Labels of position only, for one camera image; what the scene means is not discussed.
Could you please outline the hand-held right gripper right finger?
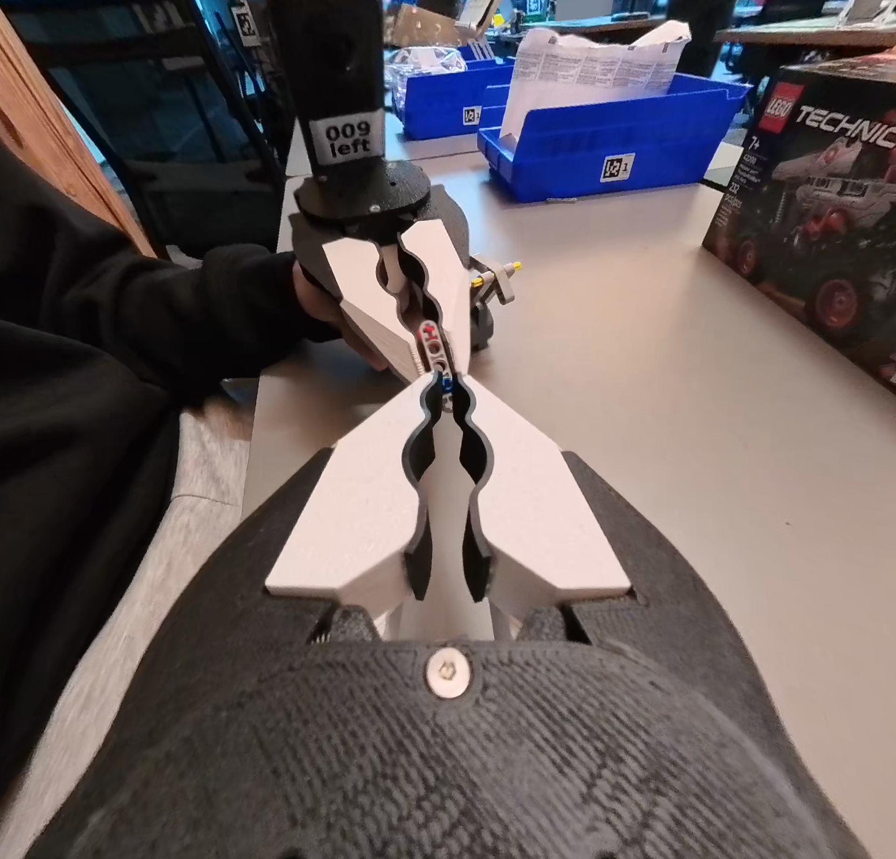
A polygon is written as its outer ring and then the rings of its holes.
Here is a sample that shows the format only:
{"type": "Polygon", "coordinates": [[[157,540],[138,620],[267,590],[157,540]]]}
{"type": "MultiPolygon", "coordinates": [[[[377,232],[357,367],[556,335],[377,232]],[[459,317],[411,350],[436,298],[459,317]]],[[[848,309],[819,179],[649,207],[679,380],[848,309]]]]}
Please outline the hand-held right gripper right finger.
{"type": "Polygon", "coordinates": [[[471,376],[458,377],[460,462],[473,487],[462,559],[494,637],[538,608],[616,598],[632,584],[558,445],[471,376]]]}

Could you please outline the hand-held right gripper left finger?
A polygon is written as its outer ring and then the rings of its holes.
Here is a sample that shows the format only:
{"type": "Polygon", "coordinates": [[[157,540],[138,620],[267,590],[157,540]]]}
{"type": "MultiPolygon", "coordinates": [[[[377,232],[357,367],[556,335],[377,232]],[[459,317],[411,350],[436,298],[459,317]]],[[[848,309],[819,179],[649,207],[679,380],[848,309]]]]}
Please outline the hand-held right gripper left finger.
{"type": "Polygon", "coordinates": [[[385,639],[402,609],[426,595],[432,562],[427,499],[438,381],[410,383],[342,436],[264,585],[272,596],[360,607],[385,639]]]}

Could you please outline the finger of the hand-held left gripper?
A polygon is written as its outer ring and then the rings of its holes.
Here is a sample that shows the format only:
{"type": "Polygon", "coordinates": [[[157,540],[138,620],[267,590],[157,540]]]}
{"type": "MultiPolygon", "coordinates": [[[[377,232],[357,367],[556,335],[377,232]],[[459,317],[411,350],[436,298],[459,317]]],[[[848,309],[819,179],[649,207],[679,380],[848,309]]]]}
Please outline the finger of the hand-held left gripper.
{"type": "Polygon", "coordinates": [[[358,337],[404,383],[429,373],[419,340],[422,294],[401,272],[397,251],[383,257],[377,244],[343,237],[325,243],[323,253],[342,313],[358,337]]]}
{"type": "Polygon", "coordinates": [[[454,372],[469,372],[469,274],[440,219],[419,220],[399,236],[399,266],[439,324],[454,372]]]}

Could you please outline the grey lego chassis assembly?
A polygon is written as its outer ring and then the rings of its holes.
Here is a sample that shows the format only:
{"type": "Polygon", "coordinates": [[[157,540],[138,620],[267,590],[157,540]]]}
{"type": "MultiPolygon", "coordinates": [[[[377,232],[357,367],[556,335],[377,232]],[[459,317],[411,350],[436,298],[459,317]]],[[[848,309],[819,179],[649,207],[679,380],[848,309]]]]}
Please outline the grey lego chassis assembly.
{"type": "Polygon", "coordinates": [[[499,263],[481,253],[469,258],[470,331],[471,352],[487,348],[494,336],[495,321],[489,303],[497,300],[500,305],[514,302],[516,294],[511,279],[521,270],[521,262],[499,263]]]}

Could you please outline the light grey lego beam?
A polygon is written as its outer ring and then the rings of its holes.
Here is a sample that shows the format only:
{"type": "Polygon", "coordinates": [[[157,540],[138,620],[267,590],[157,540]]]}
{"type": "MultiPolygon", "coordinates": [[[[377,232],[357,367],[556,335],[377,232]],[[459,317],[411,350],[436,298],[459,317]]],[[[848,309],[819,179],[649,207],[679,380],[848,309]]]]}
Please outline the light grey lego beam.
{"type": "Polygon", "coordinates": [[[442,409],[454,411],[456,374],[447,338],[440,325],[430,319],[420,322],[418,329],[420,357],[428,372],[435,375],[442,393],[442,409]]]}

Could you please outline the person's left forearm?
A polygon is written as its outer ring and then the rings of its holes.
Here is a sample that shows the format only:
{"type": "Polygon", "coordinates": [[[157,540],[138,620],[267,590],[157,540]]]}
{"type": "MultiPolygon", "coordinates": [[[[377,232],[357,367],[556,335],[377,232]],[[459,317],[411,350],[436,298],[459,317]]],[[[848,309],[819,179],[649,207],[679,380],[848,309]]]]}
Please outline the person's left forearm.
{"type": "Polygon", "coordinates": [[[251,379],[304,340],[337,326],[300,304],[294,260],[250,247],[216,250],[200,267],[126,259],[98,309],[102,347],[182,405],[222,381],[251,379]]]}

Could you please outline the black lego set box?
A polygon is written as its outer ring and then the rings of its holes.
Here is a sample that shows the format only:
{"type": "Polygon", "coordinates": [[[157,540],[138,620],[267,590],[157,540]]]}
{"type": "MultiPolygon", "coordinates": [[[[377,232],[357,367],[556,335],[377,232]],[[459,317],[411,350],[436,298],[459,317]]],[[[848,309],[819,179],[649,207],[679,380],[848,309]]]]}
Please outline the black lego set box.
{"type": "Polygon", "coordinates": [[[895,390],[895,55],[781,67],[702,247],[895,390]]]}

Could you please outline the person's left hand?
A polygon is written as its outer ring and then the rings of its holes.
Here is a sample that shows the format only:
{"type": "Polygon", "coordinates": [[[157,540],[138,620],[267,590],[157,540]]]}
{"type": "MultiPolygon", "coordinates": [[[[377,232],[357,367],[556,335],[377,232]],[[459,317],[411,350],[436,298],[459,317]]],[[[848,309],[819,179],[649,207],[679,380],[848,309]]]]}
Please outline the person's left hand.
{"type": "Polygon", "coordinates": [[[328,293],[312,284],[297,261],[292,267],[292,282],[297,301],[308,315],[337,330],[343,342],[375,371],[383,372],[388,369],[387,360],[356,333],[343,314],[340,304],[328,293]]]}

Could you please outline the clear plastic bag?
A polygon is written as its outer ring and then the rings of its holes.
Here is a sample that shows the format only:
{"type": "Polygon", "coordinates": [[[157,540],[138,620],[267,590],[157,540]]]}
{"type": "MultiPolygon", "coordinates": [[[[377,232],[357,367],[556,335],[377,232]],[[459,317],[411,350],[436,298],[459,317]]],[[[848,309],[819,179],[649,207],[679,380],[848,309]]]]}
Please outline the clear plastic bag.
{"type": "Polygon", "coordinates": [[[385,78],[389,82],[415,74],[443,74],[465,71],[467,62],[457,47],[401,47],[387,52],[385,78]]]}

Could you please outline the brown cardboard box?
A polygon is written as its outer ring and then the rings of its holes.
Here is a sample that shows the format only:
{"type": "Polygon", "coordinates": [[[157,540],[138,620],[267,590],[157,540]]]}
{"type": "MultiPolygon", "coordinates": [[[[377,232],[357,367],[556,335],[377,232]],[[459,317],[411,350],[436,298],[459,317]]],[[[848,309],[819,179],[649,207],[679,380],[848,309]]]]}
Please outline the brown cardboard box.
{"type": "Polygon", "coordinates": [[[461,47],[463,36],[447,16],[403,3],[385,17],[387,47],[461,47]]]}

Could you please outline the blue plastic storage bin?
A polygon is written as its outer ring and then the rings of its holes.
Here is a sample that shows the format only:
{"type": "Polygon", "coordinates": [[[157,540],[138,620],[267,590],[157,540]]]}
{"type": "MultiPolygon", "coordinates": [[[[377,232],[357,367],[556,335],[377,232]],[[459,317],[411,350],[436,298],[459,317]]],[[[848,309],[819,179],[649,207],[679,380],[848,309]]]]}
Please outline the blue plastic storage bin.
{"type": "Polygon", "coordinates": [[[500,124],[515,59],[471,61],[464,70],[409,77],[396,116],[409,140],[475,135],[500,124]]]}
{"type": "Polygon", "coordinates": [[[500,128],[477,145],[518,203],[699,182],[742,108],[745,83],[677,74],[665,95],[529,112],[514,148],[500,128]]]}

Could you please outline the black mesh office chair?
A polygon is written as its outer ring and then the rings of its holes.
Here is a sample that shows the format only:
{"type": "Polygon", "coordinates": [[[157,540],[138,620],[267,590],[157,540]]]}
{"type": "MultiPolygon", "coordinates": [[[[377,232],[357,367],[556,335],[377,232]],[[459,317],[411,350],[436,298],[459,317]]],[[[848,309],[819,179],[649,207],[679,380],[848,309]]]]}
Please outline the black mesh office chair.
{"type": "Polygon", "coordinates": [[[285,177],[196,0],[3,0],[153,250],[277,249],[285,177]]]}

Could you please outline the white printed plastic bag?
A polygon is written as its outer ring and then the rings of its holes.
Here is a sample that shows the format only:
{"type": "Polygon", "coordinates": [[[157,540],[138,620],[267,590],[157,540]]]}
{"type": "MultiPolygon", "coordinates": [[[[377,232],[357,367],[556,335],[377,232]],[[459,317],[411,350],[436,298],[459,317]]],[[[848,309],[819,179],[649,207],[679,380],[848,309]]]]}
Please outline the white printed plastic bag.
{"type": "Polygon", "coordinates": [[[499,137],[517,142],[533,110],[665,95],[691,37],[681,21],[664,22],[628,45],[530,30],[515,58],[499,137]]]}

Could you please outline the person's black sweater torso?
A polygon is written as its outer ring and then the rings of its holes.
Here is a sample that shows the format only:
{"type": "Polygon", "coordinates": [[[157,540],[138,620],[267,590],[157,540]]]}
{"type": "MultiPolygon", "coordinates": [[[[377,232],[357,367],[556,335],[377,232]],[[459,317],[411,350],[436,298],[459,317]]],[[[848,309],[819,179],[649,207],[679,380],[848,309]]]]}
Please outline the person's black sweater torso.
{"type": "Polygon", "coordinates": [[[182,405],[102,347],[141,256],[2,148],[2,796],[160,525],[182,405]]]}

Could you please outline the wooden post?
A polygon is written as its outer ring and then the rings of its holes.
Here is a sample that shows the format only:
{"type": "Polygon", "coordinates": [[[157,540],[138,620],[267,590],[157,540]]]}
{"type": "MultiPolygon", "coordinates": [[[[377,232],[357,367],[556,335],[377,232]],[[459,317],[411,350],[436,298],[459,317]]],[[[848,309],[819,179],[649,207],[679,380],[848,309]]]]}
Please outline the wooden post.
{"type": "Polygon", "coordinates": [[[141,254],[157,255],[5,14],[1,15],[1,139],[36,174],[125,233],[141,254]]]}

